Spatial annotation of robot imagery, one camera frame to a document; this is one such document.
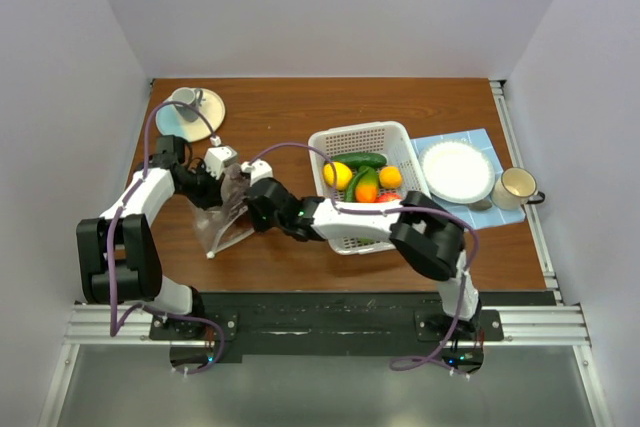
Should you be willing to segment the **yellow fake lemon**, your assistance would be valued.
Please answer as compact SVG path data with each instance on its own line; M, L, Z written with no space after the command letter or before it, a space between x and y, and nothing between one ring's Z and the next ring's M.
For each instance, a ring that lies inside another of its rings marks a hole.
M323 166L323 178L329 187L344 191L353 178L353 172L341 162L326 163Z

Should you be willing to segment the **orange fake fruit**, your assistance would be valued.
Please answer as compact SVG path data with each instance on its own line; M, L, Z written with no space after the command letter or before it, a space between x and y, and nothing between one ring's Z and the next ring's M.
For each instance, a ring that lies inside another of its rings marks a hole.
M356 187L356 201L359 203L375 203L379 195L378 173L372 169L366 174Z

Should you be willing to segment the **green fake chili pepper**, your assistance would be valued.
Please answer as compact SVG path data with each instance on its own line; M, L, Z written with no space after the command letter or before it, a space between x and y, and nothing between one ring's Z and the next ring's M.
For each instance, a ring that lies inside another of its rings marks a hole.
M356 187L358 185L358 183L360 182L360 180L366 175L369 174L372 171L372 168L369 166L361 166L357 173L354 175L354 177L352 178L352 180L350 181L350 183L348 184L347 188L344 191L344 197L343 200L345 202L355 202L356 201Z

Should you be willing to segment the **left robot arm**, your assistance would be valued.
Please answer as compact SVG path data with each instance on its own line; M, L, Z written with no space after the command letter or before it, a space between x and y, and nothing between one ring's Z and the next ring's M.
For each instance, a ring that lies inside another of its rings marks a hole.
M196 339L205 332L207 315L197 308L192 287L164 276L151 224L175 195L203 210L220 207L225 169L237 157L219 138L194 166L191 154L185 139L159 137L155 152L146 156L115 204L76 227L87 302L113 307L133 302L173 314L171 325L185 339Z

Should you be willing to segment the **yellow fake fruit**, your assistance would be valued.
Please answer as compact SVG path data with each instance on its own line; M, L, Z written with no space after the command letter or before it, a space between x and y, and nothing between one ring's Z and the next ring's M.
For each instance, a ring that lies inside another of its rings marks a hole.
M386 166L378 173L379 184L384 189L397 189L403 184L403 177L396 166Z

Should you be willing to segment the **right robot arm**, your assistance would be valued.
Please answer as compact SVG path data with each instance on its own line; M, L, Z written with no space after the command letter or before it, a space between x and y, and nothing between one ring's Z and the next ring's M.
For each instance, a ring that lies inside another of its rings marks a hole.
M329 197L297 198L279 181L264 178L245 193L253 228L277 228L299 241L365 239L391 244L421 276L434 281L448 333L469 339L481 327L479 293L470 264L476 250L466 250L472 227L427 195L410 191L402 200L348 204Z

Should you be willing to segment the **polka dot zip bag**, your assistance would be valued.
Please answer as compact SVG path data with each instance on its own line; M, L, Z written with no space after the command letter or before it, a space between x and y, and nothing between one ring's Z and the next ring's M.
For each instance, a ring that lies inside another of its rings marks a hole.
M243 201L248 186L249 179L242 173L240 165L233 164L224 171L221 186L223 204L209 209L191 207L194 232L207 259L213 259L254 233L248 207Z

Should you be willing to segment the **red fake apple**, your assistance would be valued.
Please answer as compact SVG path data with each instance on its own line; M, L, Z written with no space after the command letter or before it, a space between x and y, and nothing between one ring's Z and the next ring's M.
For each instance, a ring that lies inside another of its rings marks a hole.
M388 193L381 194L376 199L376 202L377 203L387 203L387 202L393 202L393 201L402 200L402 199L403 199L403 197L400 196L399 194L397 194L395 192L388 192Z

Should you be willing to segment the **green fake cucumber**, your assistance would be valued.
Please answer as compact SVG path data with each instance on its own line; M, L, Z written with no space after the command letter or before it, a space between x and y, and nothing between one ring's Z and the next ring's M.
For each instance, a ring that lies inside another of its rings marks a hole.
M381 169L387 165L387 159L384 155L371 152L338 154L332 157L332 161L342 163L350 169L359 169L363 166Z

